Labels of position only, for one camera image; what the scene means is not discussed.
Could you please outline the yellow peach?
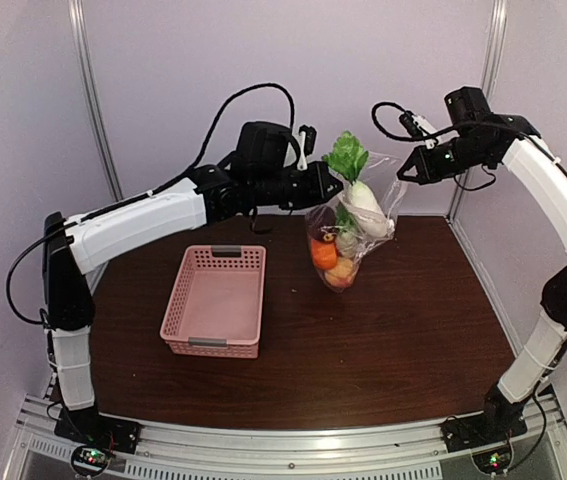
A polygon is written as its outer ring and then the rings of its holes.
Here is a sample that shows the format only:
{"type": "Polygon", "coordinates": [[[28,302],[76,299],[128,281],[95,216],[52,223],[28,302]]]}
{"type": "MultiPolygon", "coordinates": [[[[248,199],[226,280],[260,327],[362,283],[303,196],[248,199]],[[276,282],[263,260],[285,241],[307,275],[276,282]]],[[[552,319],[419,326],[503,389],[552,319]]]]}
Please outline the yellow peach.
{"type": "Polygon", "coordinates": [[[345,289],[353,283],[356,272],[357,266],[352,259],[338,257],[336,265],[324,272],[324,279],[334,288],[345,289]]]}

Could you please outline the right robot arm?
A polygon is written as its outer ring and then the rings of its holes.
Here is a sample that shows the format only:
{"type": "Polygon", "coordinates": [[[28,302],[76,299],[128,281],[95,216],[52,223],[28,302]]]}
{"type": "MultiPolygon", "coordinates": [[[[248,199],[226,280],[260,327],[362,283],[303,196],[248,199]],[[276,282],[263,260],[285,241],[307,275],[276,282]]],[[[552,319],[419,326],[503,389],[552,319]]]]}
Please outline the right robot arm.
{"type": "Polygon", "coordinates": [[[470,98],[470,116],[524,116],[541,134],[513,140],[495,185],[467,194],[453,222],[515,353],[498,394],[523,401],[567,339],[567,86],[470,98]]]}

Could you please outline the pink plastic basket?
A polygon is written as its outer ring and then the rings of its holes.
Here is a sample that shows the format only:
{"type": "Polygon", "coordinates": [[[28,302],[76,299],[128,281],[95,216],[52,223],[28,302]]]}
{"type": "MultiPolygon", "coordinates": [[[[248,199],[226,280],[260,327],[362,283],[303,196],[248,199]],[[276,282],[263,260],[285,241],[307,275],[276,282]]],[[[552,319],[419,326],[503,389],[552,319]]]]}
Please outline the pink plastic basket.
{"type": "Polygon", "coordinates": [[[255,359],[266,249],[192,245],[183,255],[160,328],[177,355],[255,359]]]}

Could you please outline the orange tangerine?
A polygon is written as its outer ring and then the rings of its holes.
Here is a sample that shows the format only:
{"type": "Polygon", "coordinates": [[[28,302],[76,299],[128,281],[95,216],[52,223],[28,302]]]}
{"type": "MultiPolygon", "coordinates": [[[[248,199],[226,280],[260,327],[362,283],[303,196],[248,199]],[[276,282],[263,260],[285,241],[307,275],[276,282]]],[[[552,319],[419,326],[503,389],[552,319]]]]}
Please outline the orange tangerine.
{"type": "Polygon", "coordinates": [[[319,270],[330,270],[338,263],[338,253],[334,243],[324,243],[312,239],[310,241],[310,256],[314,266],[319,270]]]}

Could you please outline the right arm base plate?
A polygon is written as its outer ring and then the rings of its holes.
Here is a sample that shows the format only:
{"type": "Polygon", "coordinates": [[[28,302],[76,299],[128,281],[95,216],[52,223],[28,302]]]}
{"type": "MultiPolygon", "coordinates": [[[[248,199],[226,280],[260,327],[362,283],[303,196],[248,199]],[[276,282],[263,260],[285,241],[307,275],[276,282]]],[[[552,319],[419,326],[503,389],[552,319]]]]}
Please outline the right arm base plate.
{"type": "Polygon", "coordinates": [[[509,427],[491,427],[482,413],[449,416],[440,424],[440,430],[449,453],[504,443],[528,431],[523,419],[515,420],[509,427]]]}

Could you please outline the clear zip top bag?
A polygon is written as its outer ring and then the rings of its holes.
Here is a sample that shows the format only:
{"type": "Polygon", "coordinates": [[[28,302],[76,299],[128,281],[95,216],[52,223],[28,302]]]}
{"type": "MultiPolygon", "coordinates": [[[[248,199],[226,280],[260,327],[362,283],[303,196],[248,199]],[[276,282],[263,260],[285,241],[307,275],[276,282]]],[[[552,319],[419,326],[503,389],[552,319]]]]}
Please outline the clear zip top bag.
{"type": "Polygon", "coordinates": [[[338,175],[343,190],[305,214],[310,259],[330,290],[352,287],[363,259],[394,239],[407,192],[399,166],[398,158],[370,153],[354,180],[338,175]]]}

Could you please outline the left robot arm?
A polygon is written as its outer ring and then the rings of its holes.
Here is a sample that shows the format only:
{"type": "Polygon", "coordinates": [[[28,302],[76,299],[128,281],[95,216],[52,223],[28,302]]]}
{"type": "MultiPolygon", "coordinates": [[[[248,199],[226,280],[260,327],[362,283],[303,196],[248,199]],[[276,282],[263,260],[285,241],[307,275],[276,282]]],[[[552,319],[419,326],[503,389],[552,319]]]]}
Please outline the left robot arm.
{"type": "Polygon", "coordinates": [[[150,191],[70,218],[55,212],[41,239],[44,307],[36,324],[47,335],[64,409],[61,423],[86,444],[110,429],[100,415],[91,378],[89,335],[95,305],[86,274],[131,250],[163,237],[211,225],[259,208],[298,211],[322,205],[343,189],[328,165],[309,161],[316,131],[298,134],[283,125],[254,121],[243,125],[236,148],[216,164],[200,158],[150,191]]]}

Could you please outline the white radish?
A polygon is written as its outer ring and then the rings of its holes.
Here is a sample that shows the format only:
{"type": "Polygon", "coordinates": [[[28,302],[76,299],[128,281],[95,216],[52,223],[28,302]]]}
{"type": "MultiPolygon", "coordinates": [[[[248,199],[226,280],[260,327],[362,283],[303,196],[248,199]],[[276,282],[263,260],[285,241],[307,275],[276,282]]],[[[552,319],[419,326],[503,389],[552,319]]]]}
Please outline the white radish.
{"type": "Polygon", "coordinates": [[[339,229],[335,240],[342,257],[353,259],[358,249],[358,226],[350,212],[341,204],[335,210],[336,227],[339,229]]]}
{"type": "Polygon", "coordinates": [[[369,151],[359,139],[344,131],[322,160],[348,183],[343,191],[342,205],[349,216],[365,234],[380,239],[389,234],[390,227],[375,194],[361,179],[369,157],[369,151]]]}

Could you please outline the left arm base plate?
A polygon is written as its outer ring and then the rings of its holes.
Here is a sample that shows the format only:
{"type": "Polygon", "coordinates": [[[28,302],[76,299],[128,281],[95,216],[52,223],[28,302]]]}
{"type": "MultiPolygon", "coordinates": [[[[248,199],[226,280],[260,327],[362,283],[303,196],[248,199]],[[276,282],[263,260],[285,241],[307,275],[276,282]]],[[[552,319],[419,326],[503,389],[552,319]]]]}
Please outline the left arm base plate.
{"type": "Polygon", "coordinates": [[[141,425],[138,422],[98,415],[79,419],[63,416],[54,427],[58,437],[102,450],[134,454],[141,425]]]}

